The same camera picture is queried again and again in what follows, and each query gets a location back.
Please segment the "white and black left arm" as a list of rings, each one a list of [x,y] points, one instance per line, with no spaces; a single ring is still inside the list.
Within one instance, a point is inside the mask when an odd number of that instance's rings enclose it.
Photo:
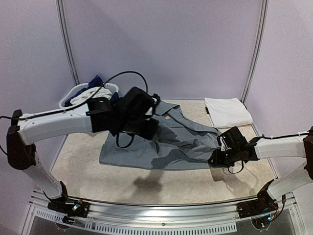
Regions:
[[[61,212],[69,212],[73,203],[68,198],[66,186],[44,169],[35,143],[72,133],[103,131],[109,131],[116,140],[120,133],[152,140],[158,129],[158,121],[152,116],[159,103],[157,94],[149,95],[133,87],[113,101],[104,97],[91,98],[75,107],[34,115],[15,110],[6,134],[8,163],[27,174]]]

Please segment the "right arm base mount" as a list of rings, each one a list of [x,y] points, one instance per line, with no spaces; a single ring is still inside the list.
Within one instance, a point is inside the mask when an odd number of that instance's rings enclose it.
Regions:
[[[269,196],[258,196],[255,200],[244,201],[236,205],[240,218],[250,217],[254,228],[266,230],[280,214],[277,201]]]

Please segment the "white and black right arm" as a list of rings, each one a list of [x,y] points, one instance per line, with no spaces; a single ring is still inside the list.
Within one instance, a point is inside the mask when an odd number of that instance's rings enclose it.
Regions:
[[[313,130],[284,136],[259,136],[247,141],[238,127],[217,137],[219,148],[208,160],[213,167],[233,167],[270,158],[303,158],[306,161],[289,175],[266,183],[253,202],[256,213],[264,213],[277,198],[313,182]]]

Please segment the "grey garment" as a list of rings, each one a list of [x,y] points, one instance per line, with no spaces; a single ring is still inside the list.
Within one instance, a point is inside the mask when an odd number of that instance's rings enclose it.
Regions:
[[[99,162],[102,165],[161,170],[209,169],[208,160],[219,147],[216,128],[191,121],[183,115],[179,105],[160,102],[155,119],[158,131],[151,141],[120,134],[119,148],[111,134],[104,142]]]

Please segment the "white and green raglan shirt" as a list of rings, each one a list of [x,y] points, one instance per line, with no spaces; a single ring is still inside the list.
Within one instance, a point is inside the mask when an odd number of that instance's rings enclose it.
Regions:
[[[213,127],[230,128],[253,123],[250,112],[237,98],[213,99],[205,97],[204,101]]]

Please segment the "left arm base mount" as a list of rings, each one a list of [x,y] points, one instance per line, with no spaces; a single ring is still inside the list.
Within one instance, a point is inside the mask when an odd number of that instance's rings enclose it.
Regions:
[[[87,218],[90,208],[90,203],[79,200],[71,200],[65,197],[51,199],[47,208],[52,211],[65,214],[62,219],[63,223],[73,225],[75,218]]]

